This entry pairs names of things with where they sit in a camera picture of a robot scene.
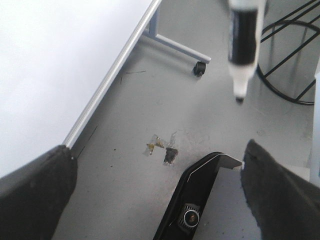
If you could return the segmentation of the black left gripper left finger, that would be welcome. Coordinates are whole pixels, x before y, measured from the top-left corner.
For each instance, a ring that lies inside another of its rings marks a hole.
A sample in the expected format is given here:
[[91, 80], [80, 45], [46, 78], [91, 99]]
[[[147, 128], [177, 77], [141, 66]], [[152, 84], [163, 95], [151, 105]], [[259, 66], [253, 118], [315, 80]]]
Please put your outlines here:
[[73, 194], [78, 162], [58, 145], [0, 179], [0, 238], [50, 240]]

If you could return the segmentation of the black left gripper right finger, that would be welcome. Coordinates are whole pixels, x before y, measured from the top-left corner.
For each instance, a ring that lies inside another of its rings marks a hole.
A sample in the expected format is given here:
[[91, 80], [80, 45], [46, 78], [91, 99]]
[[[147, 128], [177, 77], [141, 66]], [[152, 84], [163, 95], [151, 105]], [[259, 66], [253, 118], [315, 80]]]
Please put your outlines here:
[[318, 240], [320, 189], [251, 139], [240, 172], [246, 203], [263, 240]]

